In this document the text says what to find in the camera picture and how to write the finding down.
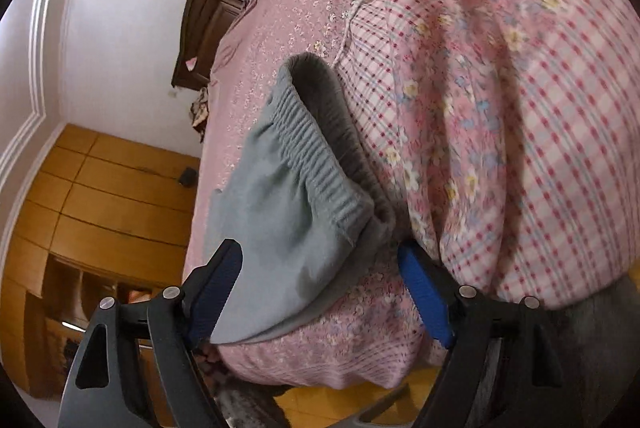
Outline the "grey fleece pants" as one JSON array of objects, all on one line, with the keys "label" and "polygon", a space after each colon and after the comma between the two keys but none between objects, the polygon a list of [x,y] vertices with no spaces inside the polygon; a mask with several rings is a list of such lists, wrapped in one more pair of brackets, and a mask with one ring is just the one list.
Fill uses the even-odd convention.
[{"label": "grey fleece pants", "polygon": [[252,344],[310,323],[367,273],[394,228],[336,74],[314,54],[288,58],[209,198],[203,260],[226,239],[243,255],[210,341]]}]

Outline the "dark grey floor rug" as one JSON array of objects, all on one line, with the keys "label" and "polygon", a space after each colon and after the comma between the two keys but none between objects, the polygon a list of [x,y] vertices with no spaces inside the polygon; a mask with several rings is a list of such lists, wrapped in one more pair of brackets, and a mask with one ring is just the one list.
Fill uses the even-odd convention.
[{"label": "dark grey floor rug", "polygon": [[289,386],[246,382],[231,373],[217,349],[202,341],[193,356],[205,385],[230,427],[289,427],[284,409],[276,401]]}]

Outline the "orange wooden wardrobe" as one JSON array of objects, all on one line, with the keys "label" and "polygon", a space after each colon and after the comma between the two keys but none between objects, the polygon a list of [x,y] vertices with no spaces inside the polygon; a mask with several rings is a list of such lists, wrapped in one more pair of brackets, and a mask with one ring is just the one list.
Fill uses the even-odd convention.
[{"label": "orange wooden wardrobe", "polygon": [[66,125],[15,222],[1,280],[1,357],[35,398],[62,392],[68,347],[101,298],[148,299],[178,284],[198,158]]}]

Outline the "crumpled clothes pile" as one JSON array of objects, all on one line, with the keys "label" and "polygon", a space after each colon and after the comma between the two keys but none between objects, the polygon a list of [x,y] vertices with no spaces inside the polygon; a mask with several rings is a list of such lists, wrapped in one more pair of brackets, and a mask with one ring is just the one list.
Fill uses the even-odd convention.
[{"label": "crumpled clothes pile", "polygon": [[207,121],[209,116],[208,88],[204,86],[198,92],[198,96],[190,107],[192,129],[200,136],[200,141],[204,140]]}]

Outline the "pink floral bedspread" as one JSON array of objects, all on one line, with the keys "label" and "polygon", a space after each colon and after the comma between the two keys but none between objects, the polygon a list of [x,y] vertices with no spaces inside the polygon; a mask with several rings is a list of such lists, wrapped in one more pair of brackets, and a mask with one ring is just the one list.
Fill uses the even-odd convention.
[{"label": "pink floral bedspread", "polygon": [[335,71],[396,218],[462,284],[549,309],[632,292],[639,17],[629,0],[250,0],[222,38],[186,270],[278,68]]}]

